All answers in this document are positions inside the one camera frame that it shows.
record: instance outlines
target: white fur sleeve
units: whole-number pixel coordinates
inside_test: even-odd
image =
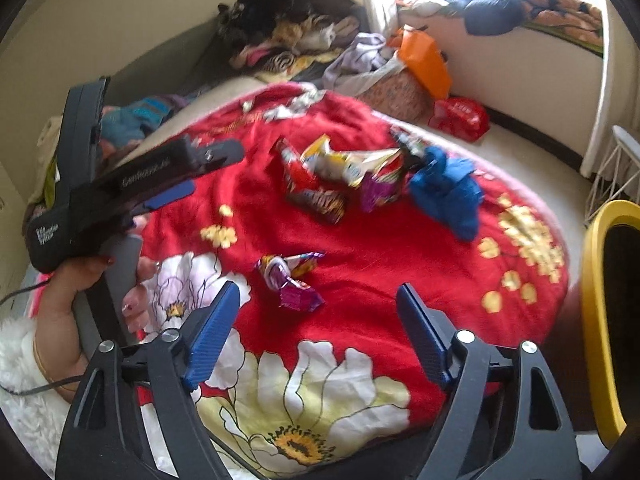
[[[21,391],[47,384],[33,357],[33,319],[6,319],[0,324],[0,384]],[[53,478],[60,435],[69,404],[54,390],[15,397],[0,390],[0,408],[23,446]]]

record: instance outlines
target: yellow chair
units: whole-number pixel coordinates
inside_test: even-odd
[[[591,405],[611,449],[640,415],[640,206],[602,207],[586,234],[581,287]]]

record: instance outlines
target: hand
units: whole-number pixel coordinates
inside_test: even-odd
[[[143,224],[143,221],[136,222],[136,231],[142,230]],[[43,291],[36,318],[34,346],[48,380],[59,381],[81,375],[86,370],[88,361],[80,347],[71,306],[76,294],[97,282],[112,263],[113,260],[107,256],[69,259],[60,265]],[[156,269],[155,262],[140,258],[138,283],[150,279]],[[147,307],[144,286],[137,285],[126,294],[122,311],[130,332],[140,330],[148,323]],[[58,392],[70,402],[77,386],[71,384],[67,388],[72,391],[59,388]]]

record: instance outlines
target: yellow flower print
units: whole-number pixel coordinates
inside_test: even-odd
[[[497,258],[500,256],[500,247],[493,238],[483,238],[478,244],[478,250],[483,258]]]
[[[233,210],[227,205],[227,204],[223,204],[218,208],[218,212],[222,215],[222,216],[226,216],[228,218],[231,218],[234,215]]]
[[[520,297],[526,304],[534,304],[538,300],[536,287],[532,283],[525,283],[520,289]]]
[[[502,286],[513,292],[520,288],[520,275],[515,270],[507,270],[502,276]]]
[[[549,227],[537,220],[527,206],[511,205],[505,193],[498,198],[505,208],[498,214],[498,225],[509,237],[518,254],[529,267],[536,266],[540,276],[548,276],[551,283],[559,283],[564,267],[564,251],[555,246]]]
[[[236,352],[241,367],[228,397],[201,397],[196,408],[209,431],[268,478],[305,473],[409,426],[407,387],[376,377],[372,359],[354,348],[338,362],[331,343],[301,341],[291,372],[277,354]],[[238,470],[225,452],[221,459]]]
[[[489,314],[496,314],[502,310],[502,295],[491,290],[482,297],[482,306]]]
[[[498,197],[498,204],[500,204],[502,207],[511,207],[512,205],[511,199],[506,193],[503,193]]]
[[[222,227],[221,225],[205,227],[200,231],[200,237],[211,242],[215,248],[220,247],[222,249],[228,249],[238,241],[235,229]]]

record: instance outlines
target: plastic wrapper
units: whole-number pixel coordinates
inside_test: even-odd
[[[273,150],[280,154],[284,165],[288,199],[311,209],[328,222],[337,224],[346,210],[345,195],[339,191],[324,189],[318,177],[284,137],[277,140]]]
[[[377,172],[398,154],[397,148],[368,152],[334,152],[329,136],[316,139],[304,152],[302,161],[320,178],[359,187],[367,172]]]
[[[307,285],[300,276],[318,266],[323,253],[304,253],[296,256],[263,256],[256,269],[269,289],[280,294],[280,306],[302,312],[313,312],[324,303],[318,292]]]
[[[396,150],[396,154],[376,171],[367,171],[360,186],[362,210],[371,213],[377,206],[397,200],[402,193],[405,175],[400,150]]]
[[[429,126],[466,142],[474,142],[489,130],[489,115],[484,107],[465,97],[436,101]]]

